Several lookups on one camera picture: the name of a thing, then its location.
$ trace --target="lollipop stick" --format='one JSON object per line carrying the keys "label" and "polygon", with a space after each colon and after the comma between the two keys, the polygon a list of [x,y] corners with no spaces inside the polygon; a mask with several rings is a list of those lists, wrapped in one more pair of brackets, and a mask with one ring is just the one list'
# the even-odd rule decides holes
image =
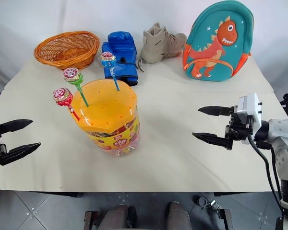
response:
{"label": "lollipop stick", "polygon": [[111,73],[111,76],[113,77],[113,80],[114,80],[114,82],[115,82],[117,91],[120,91],[119,85],[117,84],[116,77],[115,77],[115,73],[114,73],[113,69],[114,69],[114,67],[113,67],[113,68],[110,68],[110,73]]}
{"label": "lollipop stick", "polygon": [[77,120],[79,121],[80,118],[78,117],[78,115],[76,114],[76,112],[74,111],[74,109],[71,106],[68,106],[69,111],[77,118]]}
{"label": "lollipop stick", "polygon": [[77,90],[79,91],[80,95],[82,96],[82,98],[84,100],[84,103],[86,104],[86,107],[88,107],[88,103],[86,101],[86,98],[84,97],[84,94],[82,92],[81,86],[80,85],[76,85],[76,87],[77,87]]}

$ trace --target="teal backpack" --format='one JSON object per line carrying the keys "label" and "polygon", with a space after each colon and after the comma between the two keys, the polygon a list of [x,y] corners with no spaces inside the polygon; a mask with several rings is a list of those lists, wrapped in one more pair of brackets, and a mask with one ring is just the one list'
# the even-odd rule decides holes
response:
{"label": "teal backpack", "polygon": [[254,19],[241,2],[217,2],[195,20],[183,51],[190,78],[225,81],[246,62],[252,46]]}

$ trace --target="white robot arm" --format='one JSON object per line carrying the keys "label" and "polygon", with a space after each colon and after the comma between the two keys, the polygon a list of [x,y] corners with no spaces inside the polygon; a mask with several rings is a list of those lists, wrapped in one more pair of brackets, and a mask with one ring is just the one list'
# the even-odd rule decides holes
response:
{"label": "white robot arm", "polygon": [[207,106],[200,108],[200,112],[208,115],[230,116],[230,122],[226,126],[224,138],[210,133],[193,133],[193,135],[209,144],[223,146],[228,150],[232,149],[234,140],[241,140],[245,144],[251,142],[252,147],[265,161],[268,180],[273,192],[268,160],[258,148],[274,151],[278,177],[281,180],[281,201],[278,201],[275,192],[274,195],[278,205],[288,216],[288,120],[261,121],[261,105],[257,94],[250,93],[239,98],[238,105],[232,107]]}

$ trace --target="orange wicker basket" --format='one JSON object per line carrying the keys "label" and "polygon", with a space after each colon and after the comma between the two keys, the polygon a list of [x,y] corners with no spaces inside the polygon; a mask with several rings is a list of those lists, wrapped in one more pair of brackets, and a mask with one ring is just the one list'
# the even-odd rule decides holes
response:
{"label": "orange wicker basket", "polygon": [[43,64],[59,69],[84,69],[94,60],[99,40],[91,32],[65,32],[50,37],[34,49],[35,58]]}

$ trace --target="orange plastic lid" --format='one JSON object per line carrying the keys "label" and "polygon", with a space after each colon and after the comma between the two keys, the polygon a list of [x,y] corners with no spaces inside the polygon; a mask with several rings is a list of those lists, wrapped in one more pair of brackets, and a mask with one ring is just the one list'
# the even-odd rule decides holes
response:
{"label": "orange plastic lid", "polygon": [[88,132],[112,133],[136,116],[137,96],[133,89],[123,81],[117,81],[120,91],[113,79],[92,81],[82,87],[89,104],[86,107],[77,91],[72,100],[72,107],[79,116],[77,125]]}

